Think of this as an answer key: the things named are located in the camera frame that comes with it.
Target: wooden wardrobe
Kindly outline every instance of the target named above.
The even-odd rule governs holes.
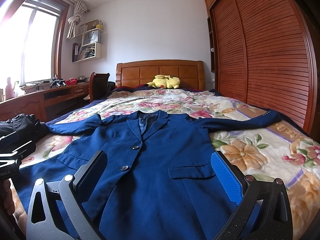
[[[319,37],[293,0],[205,0],[216,89],[319,136]]]

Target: blue blazer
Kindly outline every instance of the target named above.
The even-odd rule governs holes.
[[[103,121],[95,114],[49,126],[55,134],[82,136],[62,154],[20,169],[13,182],[27,211],[36,179],[61,180],[103,150],[108,165],[83,207],[106,239],[213,239],[236,203],[210,165],[209,132],[262,128],[280,120],[272,110],[247,121],[194,119],[161,110]]]

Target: wooden chair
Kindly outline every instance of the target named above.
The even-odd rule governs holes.
[[[110,74],[91,73],[89,80],[90,103],[102,98],[108,92],[108,79]]]

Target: blazer collar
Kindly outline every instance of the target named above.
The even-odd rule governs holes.
[[[168,122],[168,114],[162,110],[157,111],[159,113],[158,118],[156,121],[152,123],[149,130],[143,135],[143,140],[146,140],[151,135],[153,135],[155,132],[157,132],[163,125],[165,125]],[[135,134],[135,136],[138,137],[140,141],[142,141],[142,136],[139,128],[139,114],[144,114],[141,111],[136,111],[129,115],[127,123],[131,129],[131,131]]]
[[[158,110],[158,111],[156,111],[156,113],[159,113],[158,119],[163,119],[163,118],[168,118],[169,117],[169,115],[166,112],[162,111],[162,110]],[[128,119],[138,119],[139,114],[145,114],[145,113],[141,112],[141,111],[136,111],[136,112],[134,112],[132,114],[129,114]]]

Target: curtain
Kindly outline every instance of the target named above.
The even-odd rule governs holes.
[[[75,6],[75,11],[73,12],[73,16],[68,19],[68,23],[70,24],[67,39],[73,39],[76,36],[76,25],[81,22],[81,14],[87,11],[88,8],[82,1],[77,1]]]

